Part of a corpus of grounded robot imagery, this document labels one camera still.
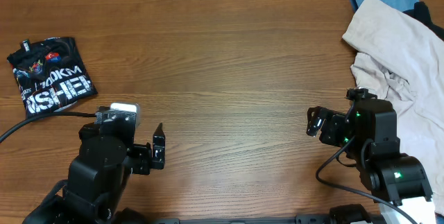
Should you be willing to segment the black orange-patterned jersey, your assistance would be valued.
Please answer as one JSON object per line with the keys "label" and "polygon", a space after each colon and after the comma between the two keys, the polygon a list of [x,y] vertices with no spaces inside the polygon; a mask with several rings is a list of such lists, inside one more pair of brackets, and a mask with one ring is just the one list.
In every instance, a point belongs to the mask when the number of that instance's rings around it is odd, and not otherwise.
{"label": "black orange-patterned jersey", "polygon": [[26,118],[64,110],[98,94],[73,37],[31,43],[7,57],[24,104]]}

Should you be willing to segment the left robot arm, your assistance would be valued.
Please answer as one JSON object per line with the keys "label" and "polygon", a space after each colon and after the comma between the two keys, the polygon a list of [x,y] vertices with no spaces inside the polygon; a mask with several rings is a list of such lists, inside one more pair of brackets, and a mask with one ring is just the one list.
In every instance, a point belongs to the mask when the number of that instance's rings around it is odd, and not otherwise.
{"label": "left robot arm", "polygon": [[166,136],[161,125],[153,141],[134,142],[137,115],[98,113],[79,131],[78,156],[25,223],[147,223],[135,210],[117,209],[132,174],[148,175],[165,164]]}

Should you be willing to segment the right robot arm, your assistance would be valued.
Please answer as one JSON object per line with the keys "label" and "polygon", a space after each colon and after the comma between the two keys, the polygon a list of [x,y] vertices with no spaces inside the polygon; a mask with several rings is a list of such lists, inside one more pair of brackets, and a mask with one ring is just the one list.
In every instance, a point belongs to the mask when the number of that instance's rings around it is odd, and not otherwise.
{"label": "right robot arm", "polygon": [[402,153],[397,135],[397,114],[391,102],[379,99],[367,89],[349,89],[351,106],[346,113],[325,107],[307,111],[307,135],[335,146],[335,152],[318,168],[345,155],[359,172],[361,191],[316,179],[329,187],[370,198],[379,207],[370,214],[360,204],[333,207],[327,214],[296,216],[297,223],[435,223],[432,188],[420,161]]}

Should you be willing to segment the cream white shirt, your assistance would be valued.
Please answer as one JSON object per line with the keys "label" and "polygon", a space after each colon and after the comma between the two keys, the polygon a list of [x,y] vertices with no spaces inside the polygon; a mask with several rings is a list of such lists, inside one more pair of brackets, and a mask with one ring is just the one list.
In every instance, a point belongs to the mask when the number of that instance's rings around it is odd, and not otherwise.
{"label": "cream white shirt", "polygon": [[426,25],[380,0],[364,0],[343,39],[357,50],[358,87],[392,103],[400,150],[424,166],[436,212],[443,213],[443,41]]}

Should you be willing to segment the dark navy garment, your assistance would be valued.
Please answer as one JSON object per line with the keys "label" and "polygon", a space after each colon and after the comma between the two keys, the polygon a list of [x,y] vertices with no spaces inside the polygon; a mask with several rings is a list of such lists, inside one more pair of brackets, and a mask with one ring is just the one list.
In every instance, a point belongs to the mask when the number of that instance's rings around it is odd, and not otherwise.
{"label": "dark navy garment", "polygon": [[404,14],[418,20],[428,27],[428,29],[431,30],[437,37],[444,40],[444,30],[432,21],[429,8],[425,2],[419,1],[414,3],[413,9],[404,11]]}

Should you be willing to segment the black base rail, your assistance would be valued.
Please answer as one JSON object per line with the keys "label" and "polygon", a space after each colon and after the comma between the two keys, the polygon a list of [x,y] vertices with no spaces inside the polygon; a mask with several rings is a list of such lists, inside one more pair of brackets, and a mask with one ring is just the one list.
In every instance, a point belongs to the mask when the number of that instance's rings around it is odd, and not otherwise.
{"label": "black base rail", "polygon": [[262,217],[262,218],[207,218],[183,220],[179,218],[161,218],[149,221],[152,224],[334,224],[328,214],[298,214],[294,217]]}

